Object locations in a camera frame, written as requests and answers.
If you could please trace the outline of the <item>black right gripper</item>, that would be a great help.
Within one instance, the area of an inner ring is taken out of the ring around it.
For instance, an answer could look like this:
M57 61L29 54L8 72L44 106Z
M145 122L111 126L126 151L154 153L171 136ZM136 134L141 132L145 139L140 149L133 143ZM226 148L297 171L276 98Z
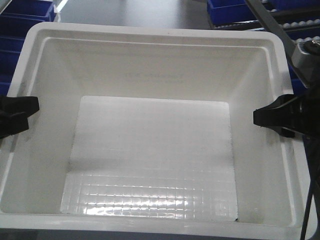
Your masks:
M320 86L303 96L284 94L271 104L253 111L253 124L271 129L282 137L296 134L320 138Z

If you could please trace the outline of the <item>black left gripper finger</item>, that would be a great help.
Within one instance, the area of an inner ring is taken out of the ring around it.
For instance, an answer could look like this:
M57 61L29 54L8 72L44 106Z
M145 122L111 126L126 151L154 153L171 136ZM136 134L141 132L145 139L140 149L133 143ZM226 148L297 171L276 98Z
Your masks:
M28 118L40 110L36 96L0 96L0 138L29 129Z

